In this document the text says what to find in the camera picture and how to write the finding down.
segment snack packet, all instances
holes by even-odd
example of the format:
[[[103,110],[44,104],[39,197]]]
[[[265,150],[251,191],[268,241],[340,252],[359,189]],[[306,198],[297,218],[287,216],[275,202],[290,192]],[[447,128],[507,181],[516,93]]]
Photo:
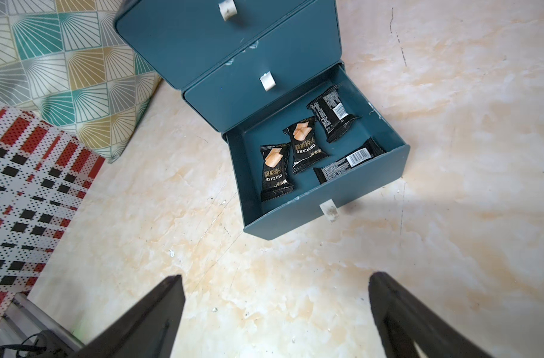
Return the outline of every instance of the snack packet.
[[[284,129],[284,133],[290,136],[292,142],[292,149],[294,152],[292,173],[294,175],[308,169],[317,161],[329,157],[329,155],[322,151],[316,144],[316,137],[314,136],[315,122],[316,119],[310,117]]]
[[[346,112],[337,89],[337,85],[331,86],[307,105],[324,127],[328,143],[340,139],[352,125],[352,122],[358,118]]]
[[[262,191],[261,201],[265,202],[275,197],[281,197],[294,190],[294,185],[288,181],[286,165],[290,143],[275,144],[260,147],[262,159]]]
[[[339,161],[335,161],[324,168],[314,168],[314,172],[318,177],[319,183],[324,184],[325,182],[346,173],[356,165],[383,153],[385,153],[385,151],[377,144],[373,137],[370,137],[361,147],[344,156]]]

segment cushion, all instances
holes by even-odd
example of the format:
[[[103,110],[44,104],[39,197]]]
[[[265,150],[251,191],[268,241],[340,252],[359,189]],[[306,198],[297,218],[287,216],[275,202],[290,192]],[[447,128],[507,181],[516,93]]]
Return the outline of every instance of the cushion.
[[[113,28],[120,0],[0,0],[0,101],[121,155],[160,82]]]

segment open drawer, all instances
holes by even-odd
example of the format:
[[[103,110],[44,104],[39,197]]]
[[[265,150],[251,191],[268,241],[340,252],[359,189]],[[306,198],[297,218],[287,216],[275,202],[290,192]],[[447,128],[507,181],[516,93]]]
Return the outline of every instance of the open drawer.
[[[366,161],[346,174],[320,184],[309,168],[288,175],[295,189],[288,195],[261,202],[262,156],[260,146],[290,142],[283,129],[313,115],[306,108],[333,84],[339,86],[340,99],[348,113],[361,116],[351,129],[333,143],[326,141],[321,125],[316,123],[318,145],[330,154],[314,167],[324,167],[360,147],[373,136],[386,151],[385,154]],[[361,197],[370,191],[399,178],[409,154],[409,145],[372,108],[369,101],[346,75],[338,63],[311,80],[290,91],[277,101],[257,111],[232,130],[224,133],[228,142],[237,179],[238,196],[242,208],[244,231],[254,236],[272,240],[323,215],[319,205],[333,199],[337,207]],[[293,155],[289,155],[291,168]]]

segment drawer front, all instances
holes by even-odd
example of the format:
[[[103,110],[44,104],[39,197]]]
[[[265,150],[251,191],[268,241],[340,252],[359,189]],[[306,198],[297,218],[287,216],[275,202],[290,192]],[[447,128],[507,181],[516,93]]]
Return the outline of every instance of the drawer front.
[[[220,0],[141,0],[119,14],[122,38],[177,89],[245,46],[306,0],[234,0],[225,21]]]
[[[260,108],[340,60],[334,0],[316,0],[184,93],[224,133]],[[260,77],[276,86],[266,91]]]
[[[244,231],[262,239],[273,240],[321,217],[324,214],[319,208],[321,203],[332,199],[336,207],[341,207],[381,188],[403,175],[409,149],[409,146],[401,146],[368,161],[357,170],[322,184],[306,195],[292,200],[288,205],[268,212],[261,219],[247,225]]]

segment barcode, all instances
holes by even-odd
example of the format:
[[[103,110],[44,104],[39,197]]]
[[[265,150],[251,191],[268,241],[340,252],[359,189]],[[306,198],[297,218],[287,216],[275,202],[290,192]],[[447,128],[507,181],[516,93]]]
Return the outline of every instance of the barcode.
[[[350,166],[355,167],[356,165],[360,164],[362,161],[366,161],[372,156],[369,154],[368,150],[365,148],[361,148],[357,152],[351,153],[347,157],[347,162]]]
[[[340,120],[342,120],[342,118],[347,116],[347,112],[345,111],[344,105],[341,103],[335,106],[333,111]]]

